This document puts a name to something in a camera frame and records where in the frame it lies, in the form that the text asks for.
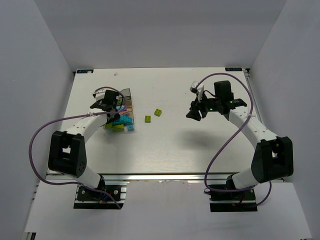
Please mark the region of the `purple round printed lego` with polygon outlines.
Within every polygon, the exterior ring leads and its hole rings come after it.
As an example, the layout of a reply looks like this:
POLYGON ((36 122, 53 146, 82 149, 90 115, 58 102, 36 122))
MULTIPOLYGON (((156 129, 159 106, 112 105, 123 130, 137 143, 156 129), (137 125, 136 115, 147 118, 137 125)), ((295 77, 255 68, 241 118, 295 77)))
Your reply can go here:
POLYGON ((118 112, 125 112, 127 110, 127 107, 125 105, 118 105, 116 109, 118 112))

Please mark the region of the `teal lego plate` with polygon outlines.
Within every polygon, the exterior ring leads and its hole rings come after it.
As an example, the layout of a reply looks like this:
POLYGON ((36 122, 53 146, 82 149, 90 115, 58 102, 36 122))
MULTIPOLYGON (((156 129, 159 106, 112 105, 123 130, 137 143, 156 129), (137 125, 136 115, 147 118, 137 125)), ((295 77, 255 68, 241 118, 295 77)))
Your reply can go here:
POLYGON ((122 115, 120 117, 120 121, 124 124, 124 125, 132 125, 133 124, 133 119, 129 116, 126 115, 122 115))

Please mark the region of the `teal small lego cube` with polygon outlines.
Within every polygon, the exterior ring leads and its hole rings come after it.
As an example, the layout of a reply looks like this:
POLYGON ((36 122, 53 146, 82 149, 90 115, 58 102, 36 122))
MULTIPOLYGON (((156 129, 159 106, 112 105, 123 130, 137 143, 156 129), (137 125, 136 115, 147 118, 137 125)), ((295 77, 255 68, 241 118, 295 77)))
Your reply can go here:
POLYGON ((134 131, 135 130, 135 126, 133 124, 127 125, 127 130, 129 132, 134 131))

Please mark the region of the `green small lego brick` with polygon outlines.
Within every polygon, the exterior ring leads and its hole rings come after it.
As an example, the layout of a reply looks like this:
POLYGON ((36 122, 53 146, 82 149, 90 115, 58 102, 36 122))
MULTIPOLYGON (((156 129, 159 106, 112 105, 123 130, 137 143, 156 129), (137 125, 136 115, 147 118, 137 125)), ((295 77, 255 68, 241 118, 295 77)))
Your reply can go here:
POLYGON ((160 117, 161 114, 162 114, 162 111, 160 109, 158 109, 158 108, 154 112, 154 115, 157 116, 157 117, 160 117))

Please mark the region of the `teal round printed lego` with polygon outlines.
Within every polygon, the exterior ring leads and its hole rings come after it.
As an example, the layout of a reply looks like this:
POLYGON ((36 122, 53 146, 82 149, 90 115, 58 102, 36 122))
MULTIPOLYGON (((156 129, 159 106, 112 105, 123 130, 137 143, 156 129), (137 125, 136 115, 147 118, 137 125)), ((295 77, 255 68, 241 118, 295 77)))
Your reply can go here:
POLYGON ((113 126, 116 126, 116 125, 123 125, 124 122, 121 120, 121 119, 117 119, 115 121, 112 122, 112 125, 113 126))

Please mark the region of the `green large lego brick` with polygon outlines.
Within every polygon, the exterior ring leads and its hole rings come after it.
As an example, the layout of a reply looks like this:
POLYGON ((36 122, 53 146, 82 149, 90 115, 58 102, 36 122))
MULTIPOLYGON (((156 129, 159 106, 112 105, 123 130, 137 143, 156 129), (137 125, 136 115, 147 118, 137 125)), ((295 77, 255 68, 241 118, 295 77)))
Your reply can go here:
POLYGON ((113 127, 113 124, 112 123, 106 123, 105 125, 104 125, 104 128, 105 129, 111 129, 113 127))

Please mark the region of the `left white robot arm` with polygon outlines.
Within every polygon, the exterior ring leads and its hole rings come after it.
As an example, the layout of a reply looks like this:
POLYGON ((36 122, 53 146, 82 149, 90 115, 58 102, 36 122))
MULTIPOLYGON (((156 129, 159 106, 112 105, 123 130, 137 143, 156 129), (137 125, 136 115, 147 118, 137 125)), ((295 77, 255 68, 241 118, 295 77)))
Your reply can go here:
POLYGON ((103 125, 120 118, 116 109, 120 93, 109 88, 93 94, 95 102, 90 106, 89 116, 82 117, 64 131, 55 131, 51 136, 48 168, 70 176, 91 189, 103 191, 103 177, 87 166, 86 142, 103 125))

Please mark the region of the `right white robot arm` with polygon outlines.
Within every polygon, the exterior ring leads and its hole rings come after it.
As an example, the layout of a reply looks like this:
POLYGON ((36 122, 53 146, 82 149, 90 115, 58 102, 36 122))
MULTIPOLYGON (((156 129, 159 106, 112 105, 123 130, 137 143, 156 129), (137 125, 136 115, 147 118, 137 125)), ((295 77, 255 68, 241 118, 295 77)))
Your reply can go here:
POLYGON ((293 143, 290 138, 279 137, 265 127, 251 113, 247 104, 235 99, 228 80, 214 83, 215 96, 205 95, 204 85, 194 81, 190 91, 196 94, 186 117, 196 121, 209 112, 218 112, 234 124, 254 148, 249 168, 227 178, 224 191, 239 192, 258 184, 289 177, 294 172, 293 143))

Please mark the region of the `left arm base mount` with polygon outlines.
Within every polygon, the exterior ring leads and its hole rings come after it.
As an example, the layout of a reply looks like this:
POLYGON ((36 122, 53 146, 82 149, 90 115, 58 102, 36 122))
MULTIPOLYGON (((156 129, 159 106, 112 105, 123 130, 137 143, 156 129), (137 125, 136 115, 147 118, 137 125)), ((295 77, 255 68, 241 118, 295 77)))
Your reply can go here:
POLYGON ((106 184, 104 191, 110 196, 80 186, 76 190, 73 208, 78 210, 120 210, 126 199, 127 184, 113 182, 106 184))

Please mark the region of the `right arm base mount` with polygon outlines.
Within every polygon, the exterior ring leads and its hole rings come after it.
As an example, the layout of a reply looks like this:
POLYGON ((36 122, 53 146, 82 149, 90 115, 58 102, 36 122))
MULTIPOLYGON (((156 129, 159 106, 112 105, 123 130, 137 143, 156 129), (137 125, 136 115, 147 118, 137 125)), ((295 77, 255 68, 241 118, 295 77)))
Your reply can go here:
MULTIPOLYGON (((229 174, 209 174, 207 184, 210 188, 228 190, 229 174)), ((209 196, 209 207, 211 213, 249 213, 257 212, 256 195, 253 188, 242 192, 215 192, 209 188, 203 190, 209 196)))

